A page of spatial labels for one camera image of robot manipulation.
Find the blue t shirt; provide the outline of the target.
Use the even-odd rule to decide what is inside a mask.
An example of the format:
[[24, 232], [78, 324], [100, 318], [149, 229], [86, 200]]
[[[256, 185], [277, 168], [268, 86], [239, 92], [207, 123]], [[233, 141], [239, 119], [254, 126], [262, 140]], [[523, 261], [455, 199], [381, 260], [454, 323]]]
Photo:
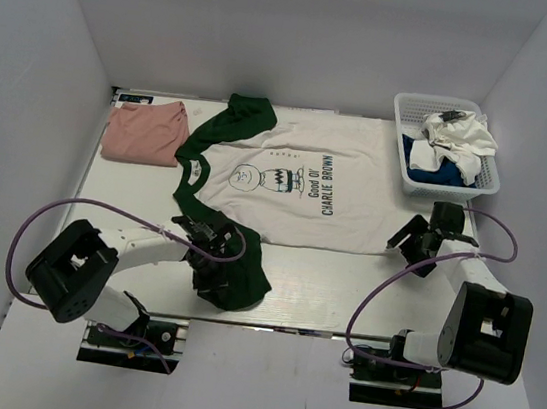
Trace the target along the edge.
[[412, 151], [412, 146], [414, 145], [414, 140], [411, 137], [406, 135], [402, 136], [402, 146], [404, 149], [406, 172], [408, 177], [415, 182], [420, 182], [421, 184], [436, 184], [443, 186], [458, 186], [464, 187], [463, 178], [460, 174], [459, 168], [455, 163], [449, 160], [443, 160], [441, 163], [440, 169], [437, 171], [426, 171], [421, 169], [414, 169], [410, 165], [410, 152]]

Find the plain white t shirt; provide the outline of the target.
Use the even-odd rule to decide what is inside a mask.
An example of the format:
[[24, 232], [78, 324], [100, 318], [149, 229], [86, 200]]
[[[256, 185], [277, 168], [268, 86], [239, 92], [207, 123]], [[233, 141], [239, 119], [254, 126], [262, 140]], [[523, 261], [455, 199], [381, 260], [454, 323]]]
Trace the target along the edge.
[[485, 119], [456, 109], [425, 115], [420, 137], [413, 139], [410, 165], [432, 172], [440, 169], [444, 159], [449, 160], [459, 168], [464, 187], [474, 186], [482, 159], [494, 157], [498, 150]]

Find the white and green t shirt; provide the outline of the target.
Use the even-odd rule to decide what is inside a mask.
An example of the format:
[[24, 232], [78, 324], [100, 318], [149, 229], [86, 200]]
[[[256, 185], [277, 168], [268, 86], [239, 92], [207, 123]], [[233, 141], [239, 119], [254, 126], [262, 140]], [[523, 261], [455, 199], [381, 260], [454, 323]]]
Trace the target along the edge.
[[183, 175], [173, 193], [188, 218], [236, 226], [235, 262], [218, 277], [197, 269], [198, 297], [242, 310], [272, 289], [261, 245], [373, 255], [397, 216], [379, 119], [276, 111], [265, 98], [233, 94], [176, 152]]

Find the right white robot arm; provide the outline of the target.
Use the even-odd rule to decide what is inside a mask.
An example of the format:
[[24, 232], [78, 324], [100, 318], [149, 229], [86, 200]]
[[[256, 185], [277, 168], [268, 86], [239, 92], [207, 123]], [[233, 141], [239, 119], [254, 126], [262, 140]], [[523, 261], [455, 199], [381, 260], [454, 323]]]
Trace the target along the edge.
[[428, 220], [416, 215], [387, 242], [415, 276], [423, 279], [441, 269], [455, 293], [438, 330], [405, 329], [392, 337], [379, 361], [397, 381], [420, 370], [454, 369], [508, 386], [521, 372], [533, 304], [491, 273], [476, 239], [464, 233], [467, 212], [457, 203], [437, 201]]

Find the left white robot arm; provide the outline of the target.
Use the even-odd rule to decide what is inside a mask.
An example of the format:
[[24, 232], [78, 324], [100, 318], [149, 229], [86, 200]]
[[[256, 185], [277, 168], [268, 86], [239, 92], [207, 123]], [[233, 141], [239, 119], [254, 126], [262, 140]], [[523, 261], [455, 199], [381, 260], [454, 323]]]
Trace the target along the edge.
[[240, 260], [247, 249], [243, 234], [226, 219], [211, 224], [178, 215], [157, 225], [102, 206], [140, 226], [103, 230], [87, 219], [74, 221], [31, 261], [25, 275], [55, 321], [82, 317], [126, 346], [145, 339], [150, 315], [129, 291], [108, 284], [114, 273], [185, 261], [200, 281], [220, 291], [228, 285], [221, 266]]

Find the folded pink t shirt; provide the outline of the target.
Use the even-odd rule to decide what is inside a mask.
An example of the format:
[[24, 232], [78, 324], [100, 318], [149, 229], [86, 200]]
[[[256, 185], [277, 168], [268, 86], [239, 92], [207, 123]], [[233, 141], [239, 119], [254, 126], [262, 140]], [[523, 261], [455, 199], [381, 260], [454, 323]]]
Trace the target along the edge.
[[123, 103], [110, 112], [100, 155], [115, 162], [176, 167], [176, 152], [189, 138], [187, 115], [181, 101]]

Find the black label sticker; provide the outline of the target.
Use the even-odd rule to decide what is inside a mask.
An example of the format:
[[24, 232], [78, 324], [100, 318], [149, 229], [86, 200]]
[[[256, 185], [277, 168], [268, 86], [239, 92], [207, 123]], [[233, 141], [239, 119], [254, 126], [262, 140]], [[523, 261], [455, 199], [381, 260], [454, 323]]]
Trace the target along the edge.
[[121, 93], [118, 97], [118, 101], [134, 103], [134, 104], [142, 104], [142, 105], [151, 105], [153, 104], [154, 98], [151, 95], [143, 96], [143, 95]]

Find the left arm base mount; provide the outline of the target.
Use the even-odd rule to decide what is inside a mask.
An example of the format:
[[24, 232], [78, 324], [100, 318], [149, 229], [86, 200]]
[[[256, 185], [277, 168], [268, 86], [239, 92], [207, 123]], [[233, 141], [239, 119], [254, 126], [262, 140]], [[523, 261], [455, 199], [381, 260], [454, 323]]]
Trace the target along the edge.
[[79, 362], [125, 370], [171, 374], [182, 359], [187, 321], [151, 317], [140, 334], [104, 331], [90, 322], [77, 352]]

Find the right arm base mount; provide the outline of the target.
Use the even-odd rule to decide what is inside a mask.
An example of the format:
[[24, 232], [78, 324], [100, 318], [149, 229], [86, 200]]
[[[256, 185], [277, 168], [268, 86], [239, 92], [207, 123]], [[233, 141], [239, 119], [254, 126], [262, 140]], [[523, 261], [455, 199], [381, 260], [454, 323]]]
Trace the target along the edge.
[[406, 409], [443, 407], [439, 373], [371, 361], [348, 348], [341, 360], [350, 369], [348, 397], [352, 403]]

